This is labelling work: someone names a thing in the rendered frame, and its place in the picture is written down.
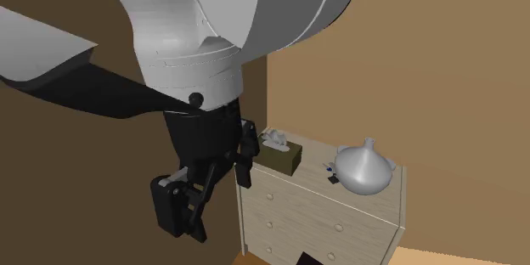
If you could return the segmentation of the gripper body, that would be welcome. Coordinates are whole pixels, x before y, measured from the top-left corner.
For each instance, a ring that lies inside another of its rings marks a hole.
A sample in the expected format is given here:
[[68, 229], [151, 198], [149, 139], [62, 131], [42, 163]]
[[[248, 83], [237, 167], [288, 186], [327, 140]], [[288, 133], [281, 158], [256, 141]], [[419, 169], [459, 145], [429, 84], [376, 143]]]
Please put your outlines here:
[[239, 146], [242, 124], [238, 99], [202, 115], [165, 111], [163, 116], [180, 167], [197, 169], [200, 163], [235, 151]]

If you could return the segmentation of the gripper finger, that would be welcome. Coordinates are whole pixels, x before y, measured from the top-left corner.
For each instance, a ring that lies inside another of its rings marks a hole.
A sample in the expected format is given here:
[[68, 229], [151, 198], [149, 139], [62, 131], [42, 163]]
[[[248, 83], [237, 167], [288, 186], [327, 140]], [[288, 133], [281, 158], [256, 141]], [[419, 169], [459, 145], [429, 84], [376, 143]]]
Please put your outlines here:
[[249, 189], [251, 187], [251, 169], [253, 158], [260, 152], [257, 138], [256, 125], [253, 121], [241, 120], [242, 136], [240, 150], [235, 163], [235, 173], [239, 186]]
[[187, 234], [200, 243], [207, 239], [202, 213], [215, 187], [217, 163], [212, 162], [206, 172], [203, 189], [197, 189], [188, 178], [189, 169], [184, 166], [172, 175], [154, 178], [150, 191], [155, 215], [160, 228], [174, 236]]

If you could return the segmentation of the olive green tissue box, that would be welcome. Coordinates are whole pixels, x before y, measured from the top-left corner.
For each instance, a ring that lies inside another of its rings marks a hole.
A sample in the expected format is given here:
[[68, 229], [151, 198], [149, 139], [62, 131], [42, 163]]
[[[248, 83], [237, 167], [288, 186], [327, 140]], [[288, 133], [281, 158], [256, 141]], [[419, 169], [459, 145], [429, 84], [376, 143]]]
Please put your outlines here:
[[289, 141], [283, 132], [268, 129], [258, 135], [257, 164], [292, 176], [302, 161], [302, 146]]

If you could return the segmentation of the light wooden chest of drawers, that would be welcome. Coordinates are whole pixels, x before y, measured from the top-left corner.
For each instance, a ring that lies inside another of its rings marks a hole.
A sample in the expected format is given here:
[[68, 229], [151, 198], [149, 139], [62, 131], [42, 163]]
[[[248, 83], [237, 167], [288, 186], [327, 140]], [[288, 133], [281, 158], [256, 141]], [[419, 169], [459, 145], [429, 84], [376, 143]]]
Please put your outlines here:
[[398, 166], [376, 195], [331, 183], [336, 148], [293, 133], [302, 161], [292, 175], [254, 164], [238, 187], [241, 249], [270, 265], [296, 265], [302, 253], [322, 265], [389, 265], [405, 232], [407, 169]]

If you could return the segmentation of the white flask-shaped vase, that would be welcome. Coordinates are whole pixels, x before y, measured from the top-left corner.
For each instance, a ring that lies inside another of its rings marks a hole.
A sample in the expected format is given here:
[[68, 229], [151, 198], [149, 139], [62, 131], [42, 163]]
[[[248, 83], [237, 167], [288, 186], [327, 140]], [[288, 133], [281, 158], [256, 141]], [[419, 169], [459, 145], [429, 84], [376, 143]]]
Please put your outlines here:
[[332, 166], [341, 185], [357, 195], [380, 193], [390, 184], [396, 167], [375, 150], [373, 138], [365, 138], [361, 146], [339, 146]]

